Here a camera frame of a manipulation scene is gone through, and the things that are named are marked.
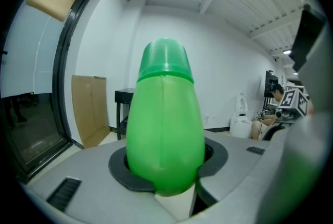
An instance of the table leg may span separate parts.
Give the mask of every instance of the table leg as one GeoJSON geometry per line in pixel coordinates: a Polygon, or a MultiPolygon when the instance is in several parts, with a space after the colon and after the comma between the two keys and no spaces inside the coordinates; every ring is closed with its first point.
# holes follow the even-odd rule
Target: table leg
{"type": "Polygon", "coordinates": [[[120,138],[120,103],[117,103],[117,139],[118,141],[121,139],[120,138]]]}

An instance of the black television screen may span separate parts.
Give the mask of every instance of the black television screen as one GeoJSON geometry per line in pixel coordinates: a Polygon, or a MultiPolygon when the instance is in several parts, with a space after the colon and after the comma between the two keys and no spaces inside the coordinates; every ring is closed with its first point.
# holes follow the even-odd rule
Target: black television screen
{"type": "Polygon", "coordinates": [[[276,83],[279,83],[279,78],[272,75],[270,72],[266,71],[266,81],[265,81],[265,92],[264,97],[273,98],[271,93],[272,86],[276,83]]]}

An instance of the green plastic bottle body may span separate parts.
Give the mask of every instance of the green plastic bottle body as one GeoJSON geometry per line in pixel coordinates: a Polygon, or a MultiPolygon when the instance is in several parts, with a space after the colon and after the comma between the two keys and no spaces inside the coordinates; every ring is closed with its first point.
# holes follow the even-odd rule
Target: green plastic bottle body
{"type": "Polygon", "coordinates": [[[189,80],[161,75],[137,83],[126,132],[131,172],[157,193],[180,194],[194,183],[204,161],[199,103],[189,80]]]}

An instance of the black hair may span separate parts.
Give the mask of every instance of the black hair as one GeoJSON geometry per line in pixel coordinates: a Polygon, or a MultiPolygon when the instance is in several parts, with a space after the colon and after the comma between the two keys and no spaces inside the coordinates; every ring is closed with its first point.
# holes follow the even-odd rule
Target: black hair
{"type": "Polygon", "coordinates": [[[282,86],[278,83],[275,83],[272,88],[271,88],[271,92],[274,93],[276,90],[278,90],[281,94],[285,93],[285,90],[282,88],[282,86]]]}

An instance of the man with black hair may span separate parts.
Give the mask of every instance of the man with black hair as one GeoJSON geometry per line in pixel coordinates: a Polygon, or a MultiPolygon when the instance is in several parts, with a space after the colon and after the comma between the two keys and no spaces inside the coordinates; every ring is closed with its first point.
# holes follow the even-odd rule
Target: man with black hair
{"type": "MultiPolygon", "coordinates": [[[[272,95],[275,100],[277,100],[280,104],[283,94],[285,93],[282,86],[278,83],[274,84],[271,89],[272,95]]],[[[261,120],[256,120],[252,123],[252,139],[254,140],[260,140],[262,136],[264,135],[264,130],[272,125],[275,122],[276,116],[275,115],[267,115],[264,116],[261,120]]]]}

